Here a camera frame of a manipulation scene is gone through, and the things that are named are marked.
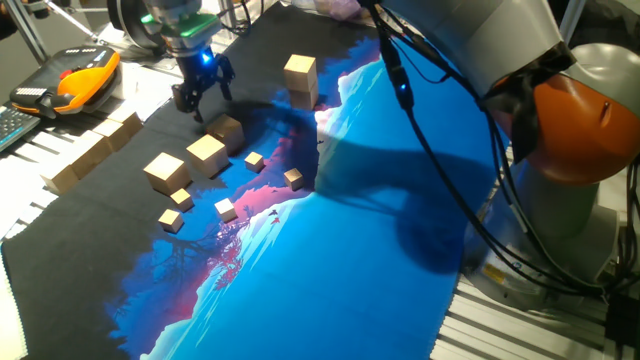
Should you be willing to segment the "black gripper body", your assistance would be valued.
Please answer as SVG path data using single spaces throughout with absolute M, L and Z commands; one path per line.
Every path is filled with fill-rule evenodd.
M 204 92 L 219 81 L 218 56 L 211 49 L 179 57 L 177 64 L 183 76 L 183 82 L 177 89 L 182 93 Z

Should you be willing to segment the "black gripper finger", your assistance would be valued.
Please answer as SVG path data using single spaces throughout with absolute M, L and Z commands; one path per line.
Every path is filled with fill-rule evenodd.
M 216 55 L 216 63 L 218 69 L 221 71 L 221 76 L 218 78 L 220 89 L 225 100 L 232 100 L 230 84 L 235 78 L 235 71 L 231 65 L 228 57 L 223 54 Z
M 202 123 L 203 118 L 199 110 L 202 92 L 186 83 L 174 84 L 171 90 L 177 110 L 190 114 L 197 123 Z

